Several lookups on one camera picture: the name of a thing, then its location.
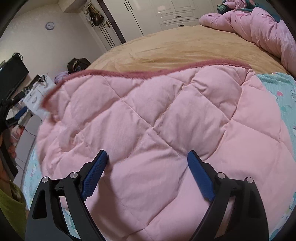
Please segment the purple clothes pile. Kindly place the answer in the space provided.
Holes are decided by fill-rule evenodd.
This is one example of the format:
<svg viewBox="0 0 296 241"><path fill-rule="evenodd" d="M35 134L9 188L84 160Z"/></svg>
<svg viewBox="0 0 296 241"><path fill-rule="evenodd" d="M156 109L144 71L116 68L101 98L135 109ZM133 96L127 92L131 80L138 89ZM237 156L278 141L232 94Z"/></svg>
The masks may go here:
<svg viewBox="0 0 296 241"><path fill-rule="evenodd" d="M68 77L69 73L67 71L60 72L58 75L54 78L54 83L57 85L59 82L61 82L64 78Z"/></svg>

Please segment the green sleeve of person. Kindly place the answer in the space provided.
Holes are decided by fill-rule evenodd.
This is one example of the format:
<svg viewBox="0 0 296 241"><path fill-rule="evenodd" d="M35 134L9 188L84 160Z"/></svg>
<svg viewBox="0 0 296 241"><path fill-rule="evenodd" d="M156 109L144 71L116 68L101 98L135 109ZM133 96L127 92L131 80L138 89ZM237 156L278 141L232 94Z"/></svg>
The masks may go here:
<svg viewBox="0 0 296 241"><path fill-rule="evenodd" d="M27 224L26 200L20 188L10 183L11 196L1 190L1 210L22 240L25 240Z"/></svg>

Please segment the white drawer chest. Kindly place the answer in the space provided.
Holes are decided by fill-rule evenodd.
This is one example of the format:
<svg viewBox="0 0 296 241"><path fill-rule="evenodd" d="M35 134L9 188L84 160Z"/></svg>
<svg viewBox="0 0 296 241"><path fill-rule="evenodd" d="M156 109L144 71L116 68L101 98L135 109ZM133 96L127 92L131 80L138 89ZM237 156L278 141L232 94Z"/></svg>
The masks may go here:
<svg viewBox="0 0 296 241"><path fill-rule="evenodd" d="M41 107L46 94L55 87L53 80L47 75L37 75L34 80L23 90L25 97L22 99L28 110L37 115L42 121L48 112Z"/></svg>

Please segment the dark bag on chair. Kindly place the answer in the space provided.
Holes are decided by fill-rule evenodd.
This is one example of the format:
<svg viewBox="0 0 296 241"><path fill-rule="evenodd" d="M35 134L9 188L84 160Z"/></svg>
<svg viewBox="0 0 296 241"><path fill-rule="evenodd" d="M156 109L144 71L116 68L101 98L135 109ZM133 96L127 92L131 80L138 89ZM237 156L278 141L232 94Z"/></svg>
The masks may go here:
<svg viewBox="0 0 296 241"><path fill-rule="evenodd" d="M87 69L90 65L91 65L91 63L90 63L89 60L87 60L86 58L81 58L81 59L73 58L73 59L67 64L68 73L69 73L69 74L72 74L72 73L74 73L74 72L78 72L78 71L81 71L81 70L85 70L85 69Z"/></svg>

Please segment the tan bed cover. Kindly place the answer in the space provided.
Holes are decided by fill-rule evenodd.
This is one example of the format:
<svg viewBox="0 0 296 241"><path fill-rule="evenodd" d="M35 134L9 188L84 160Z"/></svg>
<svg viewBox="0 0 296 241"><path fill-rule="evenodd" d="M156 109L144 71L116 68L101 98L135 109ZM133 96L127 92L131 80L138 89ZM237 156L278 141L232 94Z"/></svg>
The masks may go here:
<svg viewBox="0 0 296 241"><path fill-rule="evenodd" d="M258 74L287 73L280 60L236 35L200 25L165 30L107 51L89 69L116 72L157 71L211 59L249 64Z"/></svg>

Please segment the pink crumpled quilt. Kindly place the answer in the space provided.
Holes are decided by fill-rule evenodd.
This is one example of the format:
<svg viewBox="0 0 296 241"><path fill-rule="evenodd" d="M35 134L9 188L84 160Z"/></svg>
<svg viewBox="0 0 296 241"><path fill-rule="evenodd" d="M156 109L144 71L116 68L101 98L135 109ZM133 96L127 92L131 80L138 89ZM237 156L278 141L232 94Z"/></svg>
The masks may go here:
<svg viewBox="0 0 296 241"><path fill-rule="evenodd" d="M237 33L243 39L280 58L295 76L295 39L283 20L274 18L254 1L222 1L216 13L199 19L200 25Z"/></svg>

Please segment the hanging bags on door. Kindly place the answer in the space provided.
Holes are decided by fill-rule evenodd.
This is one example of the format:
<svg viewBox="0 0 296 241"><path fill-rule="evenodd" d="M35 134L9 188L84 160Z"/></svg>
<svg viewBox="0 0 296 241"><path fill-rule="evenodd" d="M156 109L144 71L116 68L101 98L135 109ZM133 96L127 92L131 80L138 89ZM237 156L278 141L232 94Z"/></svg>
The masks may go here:
<svg viewBox="0 0 296 241"><path fill-rule="evenodd" d="M92 25L92 27L98 27L103 23L103 15L93 6L91 1L86 1L83 5L83 9L86 20Z"/></svg>

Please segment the white glossy wardrobe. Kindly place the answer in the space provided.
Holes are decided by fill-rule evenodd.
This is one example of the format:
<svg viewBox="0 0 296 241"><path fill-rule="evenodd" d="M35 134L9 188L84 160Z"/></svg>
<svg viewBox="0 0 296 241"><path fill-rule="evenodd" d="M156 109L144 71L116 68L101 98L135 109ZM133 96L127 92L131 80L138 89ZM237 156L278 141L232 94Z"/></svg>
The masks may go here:
<svg viewBox="0 0 296 241"><path fill-rule="evenodd" d="M104 1L126 42L164 30L198 25L199 18L217 11L222 1Z"/></svg>

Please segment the black wall television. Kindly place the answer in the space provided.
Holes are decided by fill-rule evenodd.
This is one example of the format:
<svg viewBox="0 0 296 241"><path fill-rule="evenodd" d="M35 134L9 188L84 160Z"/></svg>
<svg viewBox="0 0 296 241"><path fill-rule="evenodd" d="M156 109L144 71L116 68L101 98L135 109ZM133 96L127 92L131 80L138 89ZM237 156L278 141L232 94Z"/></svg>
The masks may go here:
<svg viewBox="0 0 296 241"><path fill-rule="evenodd" d="M23 83L29 70L25 66L20 53L13 56L1 66L0 71L0 98L1 101L12 97L17 88Z"/></svg>

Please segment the purple wall clock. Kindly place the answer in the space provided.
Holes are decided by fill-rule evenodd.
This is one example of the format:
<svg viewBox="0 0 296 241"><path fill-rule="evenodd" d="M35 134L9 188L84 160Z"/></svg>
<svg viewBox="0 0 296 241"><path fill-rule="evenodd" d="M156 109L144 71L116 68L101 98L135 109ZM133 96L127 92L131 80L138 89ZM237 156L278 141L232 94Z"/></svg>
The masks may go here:
<svg viewBox="0 0 296 241"><path fill-rule="evenodd" d="M46 30L53 30L55 28L55 24L53 22L47 22L45 25Z"/></svg>

